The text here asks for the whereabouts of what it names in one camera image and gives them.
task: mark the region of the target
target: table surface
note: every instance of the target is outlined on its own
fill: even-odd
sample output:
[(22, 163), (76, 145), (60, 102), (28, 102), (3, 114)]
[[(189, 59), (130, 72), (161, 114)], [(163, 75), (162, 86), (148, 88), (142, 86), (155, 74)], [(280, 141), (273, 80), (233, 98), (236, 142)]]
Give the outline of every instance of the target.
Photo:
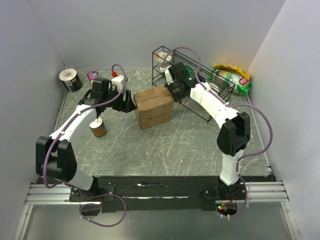
[[(83, 86), (68, 92), (58, 120), (60, 127), (74, 112), (78, 101), (92, 87), (87, 78), (89, 70), (78, 75)], [(111, 79), (110, 70), (99, 70), (99, 76)], [(151, 70), (127, 70), (127, 89), (134, 93), (152, 88)], [(248, 103), (244, 96), (232, 94), (230, 104)], [(208, 113), (195, 101), (184, 103), (202, 116)], [(255, 153), (262, 149), (252, 112), (238, 107), (251, 117), (251, 140), (244, 151)], [(73, 145), (78, 166), (94, 176), (218, 176), (222, 169), (222, 152), (217, 145), (220, 131), (217, 123), (205, 120), (175, 103), (171, 120), (150, 129), (139, 128), (134, 111), (123, 113), (107, 108), (100, 116), (107, 128), (104, 137), (95, 137), (89, 127)], [(258, 155), (245, 158), (241, 172), (246, 176), (267, 176), (266, 160)]]
[[(123, 212), (93, 220), (117, 222)], [(123, 222), (100, 227), (79, 218), (77, 205), (33, 207), (24, 240), (291, 240), (280, 202), (251, 202), (230, 221), (200, 209), (128, 211)]]

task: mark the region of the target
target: small can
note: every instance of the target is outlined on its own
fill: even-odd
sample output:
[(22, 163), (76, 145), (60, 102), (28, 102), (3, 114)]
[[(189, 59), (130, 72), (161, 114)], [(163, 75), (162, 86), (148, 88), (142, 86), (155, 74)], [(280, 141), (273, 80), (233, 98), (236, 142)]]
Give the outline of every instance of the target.
[(102, 121), (101, 117), (98, 117), (92, 123), (90, 123), (89, 128), (91, 129), (94, 136), (100, 138), (107, 134), (107, 128)]
[(76, 92), (82, 87), (77, 71), (72, 68), (60, 72), (59, 79), (69, 92)]
[(97, 71), (90, 71), (90, 72), (88, 72), (87, 77), (89, 79), (89, 82), (91, 84), (93, 84), (94, 83), (94, 79), (99, 77), (99, 73)]

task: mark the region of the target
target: metal wire rack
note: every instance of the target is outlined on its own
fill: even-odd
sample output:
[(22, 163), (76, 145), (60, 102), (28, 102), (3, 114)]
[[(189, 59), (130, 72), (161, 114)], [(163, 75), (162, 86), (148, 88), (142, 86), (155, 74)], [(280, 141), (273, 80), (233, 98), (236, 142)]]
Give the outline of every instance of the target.
[[(165, 74), (160, 71), (159, 62), (155, 60), (156, 57), (164, 60), (164, 58), (158, 54), (160, 52), (168, 53), (170, 52), (170, 49), (165, 46), (160, 46), (152, 52), (152, 85), (156, 87), (158, 86), (157, 82), (159, 82), (159, 80), (165, 79)], [(179, 62), (182, 62), (191, 76), (195, 74), (195, 71), (199, 65), (197, 61), (186, 56), (178, 50), (174, 50), (170, 55), (171, 60), (168, 61), (168, 64), (174, 65)], [(210, 85), (211, 89), (215, 91), (224, 101), (227, 102), (229, 100), (231, 93), (233, 92), (236, 86), (233, 82), (229, 81), (228, 79), (222, 76), (215, 75), (212, 69), (209, 69), (208, 67), (203, 65), (200, 66), (198, 74), (206, 80), (206, 82)], [(195, 110), (189, 108), (182, 102), (180, 102), (180, 104), (182, 104), (187, 109), (204, 119), (207, 123), (211, 121), (211, 116), (206, 118), (200, 115)]]

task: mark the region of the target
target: yellow chip bag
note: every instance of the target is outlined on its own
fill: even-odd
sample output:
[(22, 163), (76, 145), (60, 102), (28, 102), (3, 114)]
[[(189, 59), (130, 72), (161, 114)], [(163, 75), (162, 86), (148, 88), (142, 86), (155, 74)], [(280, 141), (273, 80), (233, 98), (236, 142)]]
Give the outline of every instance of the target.
[(230, 73), (234, 73), (234, 74), (237, 74), (245, 79), (248, 79), (250, 80), (250, 75), (249, 73), (247, 73), (246, 71), (243, 71), (240, 67), (238, 66), (235, 66), (235, 65), (228, 65), (228, 64), (216, 64), (216, 65), (213, 65), (213, 67), (215, 69), (221, 69), (221, 70), (225, 70), (227, 72), (230, 72)]

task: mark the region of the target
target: snack bag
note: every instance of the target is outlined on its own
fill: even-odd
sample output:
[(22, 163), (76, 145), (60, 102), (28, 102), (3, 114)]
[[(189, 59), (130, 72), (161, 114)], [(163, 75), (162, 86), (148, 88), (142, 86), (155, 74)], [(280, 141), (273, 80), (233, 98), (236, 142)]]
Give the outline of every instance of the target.
[(217, 64), (213, 66), (213, 73), (235, 84), (233, 93), (247, 96), (252, 87), (250, 75), (238, 66)]

